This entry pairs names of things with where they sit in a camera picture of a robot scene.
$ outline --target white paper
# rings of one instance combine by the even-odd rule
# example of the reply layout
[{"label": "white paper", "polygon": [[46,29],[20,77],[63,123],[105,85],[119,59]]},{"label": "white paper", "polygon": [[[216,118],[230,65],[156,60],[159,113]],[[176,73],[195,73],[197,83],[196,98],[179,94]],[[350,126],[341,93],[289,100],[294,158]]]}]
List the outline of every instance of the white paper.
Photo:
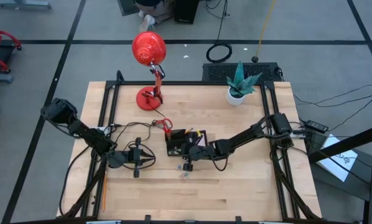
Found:
[{"label": "white paper", "polygon": [[[334,137],[333,134],[330,134],[324,142],[322,149],[325,147],[329,147],[339,141],[340,140]],[[358,155],[355,152],[349,150],[336,156],[332,156],[331,158],[342,165],[345,169],[350,170],[355,163],[356,159],[354,158],[356,158],[357,156]],[[323,159],[321,161],[318,161],[317,164],[323,167],[325,170],[329,171],[329,173],[340,179],[342,182],[344,182],[345,179],[348,177],[348,172],[334,163],[331,159]]]}]

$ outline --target wooden tabletop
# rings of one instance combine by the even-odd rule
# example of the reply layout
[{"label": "wooden tabletop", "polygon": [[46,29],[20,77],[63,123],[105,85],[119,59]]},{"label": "wooden tabletop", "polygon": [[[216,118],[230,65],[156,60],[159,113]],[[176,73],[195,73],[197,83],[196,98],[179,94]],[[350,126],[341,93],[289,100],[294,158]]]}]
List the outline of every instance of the wooden tabletop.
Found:
[{"label": "wooden tabletop", "polygon": [[[91,82],[81,120],[89,127],[97,126],[105,82]],[[298,122],[297,110],[288,82],[275,83],[279,110],[289,121]],[[114,122],[127,124],[138,121],[151,123],[162,119],[155,111],[143,111],[135,102],[142,86],[120,86]],[[227,86],[162,86],[164,104],[158,109],[174,124],[173,129],[206,130],[208,140],[230,138],[244,131],[264,116],[260,89],[248,95],[244,103],[231,106],[226,101]],[[270,92],[267,91],[271,113]],[[119,134],[113,134],[113,140]],[[146,138],[148,128],[136,125],[127,128],[118,141],[118,150],[136,137]],[[303,140],[293,139],[295,147],[305,150]],[[178,169],[185,161],[180,157],[168,157],[161,129],[152,128],[151,137],[144,142],[157,156],[157,162],[141,170],[140,178],[133,178],[133,171],[120,167],[107,169],[106,209],[100,206],[99,219],[143,220],[281,220],[275,175],[269,158],[269,141],[258,139],[238,148],[229,157],[225,171],[215,169],[212,161],[194,162],[193,172],[182,177]],[[75,140],[72,159],[84,149],[83,140]],[[85,188],[90,166],[90,151],[73,165],[68,176],[63,198],[67,211]],[[296,191],[318,216],[319,202],[310,165],[305,154],[290,149],[289,160]],[[285,190],[287,211],[292,217],[289,194]]]}]

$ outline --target gray floor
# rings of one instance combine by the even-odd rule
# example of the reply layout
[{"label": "gray floor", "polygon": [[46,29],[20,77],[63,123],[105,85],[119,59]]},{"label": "gray floor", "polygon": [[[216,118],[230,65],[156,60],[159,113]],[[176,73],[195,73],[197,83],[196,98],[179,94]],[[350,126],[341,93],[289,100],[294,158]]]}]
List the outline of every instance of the gray floor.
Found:
[{"label": "gray floor", "polygon": [[[0,9],[0,29],[22,40],[65,40],[80,0],[52,0],[53,9]],[[372,0],[354,0],[372,39]],[[258,39],[270,1],[230,1],[229,18],[223,21],[222,39]],[[220,7],[213,11],[220,14]],[[141,18],[121,16],[117,0],[86,0],[75,40],[132,40]],[[204,2],[194,25],[167,21],[156,27],[165,39],[215,39],[220,20],[209,15]],[[364,40],[345,0],[277,1],[266,40]],[[0,221],[16,182],[64,45],[24,45],[11,62],[14,82],[0,83]],[[201,80],[205,52],[210,45],[170,44],[164,67],[166,80]],[[228,62],[250,62],[257,45],[233,45]],[[213,58],[225,54],[215,49]],[[372,56],[366,45],[263,45],[260,62],[277,62],[294,93],[318,101],[372,83]],[[130,45],[72,45],[55,96],[82,108],[90,81],[112,80],[120,69],[126,80],[153,80],[146,67],[131,54]],[[332,101],[331,104],[372,94],[372,87]],[[303,119],[334,127],[368,100],[337,108],[300,105]],[[372,127],[372,104],[335,129],[349,136]],[[49,125],[42,131],[29,175],[12,221],[53,218],[73,140]],[[372,145],[360,148],[372,153]],[[323,217],[352,222],[363,216],[363,201],[316,182]]]}]

